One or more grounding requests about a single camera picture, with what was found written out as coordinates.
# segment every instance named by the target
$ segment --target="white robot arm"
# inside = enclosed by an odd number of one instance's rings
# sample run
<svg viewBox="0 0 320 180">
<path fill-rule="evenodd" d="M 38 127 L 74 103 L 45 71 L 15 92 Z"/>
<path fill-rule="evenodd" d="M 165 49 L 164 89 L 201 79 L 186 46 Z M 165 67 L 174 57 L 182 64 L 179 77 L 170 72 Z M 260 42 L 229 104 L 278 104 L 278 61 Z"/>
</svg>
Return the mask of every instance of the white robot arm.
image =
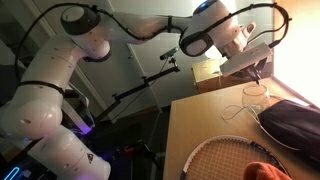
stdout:
<svg viewBox="0 0 320 180">
<path fill-rule="evenodd" d="M 11 104 L 0 115 L 0 133 L 16 140 L 42 138 L 29 154 L 62 179 L 107 179 L 110 165 L 60 125 L 63 93 L 79 59 L 101 62 L 111 54 L 108 41 L 141 44 L 165 32 L 181 34 L 179 45 L 188 56 L 199 56 L 214 45 L 227 57 L 245 59 L 241 53 L 255 24 L 241 29 L 230 17 L 221 21 L 229 15 L 219 0 L 205 1 L 187 18 L 111 15 L 97 7 L 69 7 L 61 23 L 70 37 L 52 37 L 36 54 Z M 259 58 L 270 55 L 270 49 L 264 48 Z"/>
</svg>

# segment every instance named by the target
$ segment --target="racket strings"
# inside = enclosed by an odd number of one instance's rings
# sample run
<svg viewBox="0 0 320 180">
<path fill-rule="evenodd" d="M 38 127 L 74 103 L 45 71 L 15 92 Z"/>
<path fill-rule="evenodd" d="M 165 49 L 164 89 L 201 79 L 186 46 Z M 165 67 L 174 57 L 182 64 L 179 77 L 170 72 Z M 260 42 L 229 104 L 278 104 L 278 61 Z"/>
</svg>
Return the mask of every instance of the racket strings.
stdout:
<svg viewBox="0 0 320 180">
<path fill-rule="evenodd" d="M 187 180 L 242 179 L 247 164 L 253 161 L 277 165 L 257 147 L 239 140 L 211 141 L 194 156 Z"/>
</svg>

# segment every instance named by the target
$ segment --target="wooden table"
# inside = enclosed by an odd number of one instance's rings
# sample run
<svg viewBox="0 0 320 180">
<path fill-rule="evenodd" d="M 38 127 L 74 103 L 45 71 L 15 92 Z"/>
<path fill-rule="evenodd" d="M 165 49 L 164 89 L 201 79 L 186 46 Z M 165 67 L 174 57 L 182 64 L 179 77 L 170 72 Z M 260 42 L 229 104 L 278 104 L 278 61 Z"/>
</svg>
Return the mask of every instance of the wooden table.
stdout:
<svg viewBox="0 0 320 180">
<path fill-rule="evenodd" d="M 263 79 L 269 92 L 286 99 L 294 95 L 275 80 Z M 246 84 L 229 87 L 172 102 L 163 178 L 180 178 L 186 160 L 204 140 L 218 135 L 236 135 L 251 139 L 270 150 L 285 166 L 293 179 L 320 179 L 320 172 L 299 160 L 292 152 L 274 142 L 245 111 L 224 121 L 221 113 L 229 105 L 242 106 L 242 89 Z"/>
<path fill-rule="evenodd" d="M 209 59 L 192 65 L 193 77 L 199 94 L 248 82 L 248 80 L 233 76 L 220 76 L 220 65 L 226 60 Z"/>
</svg>

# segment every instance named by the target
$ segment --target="tennis racket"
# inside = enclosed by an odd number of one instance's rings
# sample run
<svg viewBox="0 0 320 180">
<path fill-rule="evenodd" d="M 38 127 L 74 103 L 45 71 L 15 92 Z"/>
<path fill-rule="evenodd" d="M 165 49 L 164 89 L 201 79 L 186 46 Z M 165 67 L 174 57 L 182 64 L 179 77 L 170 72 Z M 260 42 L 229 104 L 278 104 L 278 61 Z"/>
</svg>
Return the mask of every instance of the tennis racket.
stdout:
<svg viewBox="0 0 320 180">
<path fill-rule="evenodd" d="M 261 145 L 238 136 L 216 136 L 193 150 L 180 180 L 242 179 L 247 164 L 253 161 L 269 163 L 288 175 L 279 160 Z"/>
</svg>

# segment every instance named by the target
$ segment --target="white cord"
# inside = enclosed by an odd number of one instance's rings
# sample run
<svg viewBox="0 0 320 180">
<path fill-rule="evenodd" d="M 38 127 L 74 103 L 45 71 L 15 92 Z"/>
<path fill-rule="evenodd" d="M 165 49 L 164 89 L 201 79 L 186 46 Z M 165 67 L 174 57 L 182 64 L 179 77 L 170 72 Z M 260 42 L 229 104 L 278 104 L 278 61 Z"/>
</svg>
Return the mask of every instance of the white cord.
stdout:
<svg viewBox="0 0 320 180">
<path fill-rule="evenodd" d="M 232 115 L 230 118 L 226 118 L 223 116 L 224 114 L 224 111 L 226 111 L 226 109 L 230 108 L 230 107 L 237 107 L 237 108 L 240 108 L 239 111 L 237 111 L 234 115 Z M 247 110 L 247 108 L 251 109 L 251 111 L 254 113 L 255 117 Z M 249 113 L 249 115 L 257 122 L 257 124 L 260 126 L 260 128 L 271 138 L 273 139 L 274 141 L 276 141 L 277 143 L 279 143 L 280 145 L 288 148 L 288 149 L 291 149 L 291 150 L 294 150 L 294 151 L 300 151 L 299 149 L 296 149 L 296 148 L 293 148 L 293 147 L 290 147 L 290 146 L 287 146 L 285 144 L 283 144 L 282 142 L 278 141 L 276 138 L 274 138 L 273 136 L 271 136 L 271 134 L 269 134 L 267 132 L 267 130 L 265 130 L 262 125 L 260 124 L 260 119 L 257 115 L 257 113 L 251 108 L 251 107 L 240 107 L 240 106 L 237 106 L 237 105 L 230 105 L 230 106 L 227 106 L 226 108 L 224 108 L 224 110 L 222 111 L 221 113 L 221 118 L 225 121 L 227 120 L 231 120 L 233 119 L 237 114 L 239 114 L 241 111 L 245 110 L 247 113 Z"/>
<path fill-rule="evenodd" d="M 239 108 L 240 110 L 239 111 L 237 111 L 235 114 L 233 114 L 231 117 L 225 117 L 224 116 L 224 112 L 228 109 L 228 108 L 230 108 L 230 107 L 237 107 L 237 108 Z M 254 115 L 255 115 L 255 117 L 248 111 L 248 109 L 250 109 L 253 113 L 254 113 Z M 243 111 L 243 110 L 245 110 L 247 113 L 249 113 L 249 115 L 260 125 L 260 120 L 259 120 L 259 118 L 258 118 L 258 115 L 257 115 L 257 113 L 251 108 L 251 107 L 241 107 L 241 106 L 237 106 L 237 105 L 230 105 L 230 106 L 227 106 L 226 108 L 224 108 L 224 110 L 222 111 L 222 113 L 221 113 L 221 118 L 223 119 L 223 120 L 225 120 L 225 121 L 228 121 L 228 120 L 231 120 L 231 119 L 233 119 L 237 114 L 239 114 L 241 111 Z"/>
</svg>

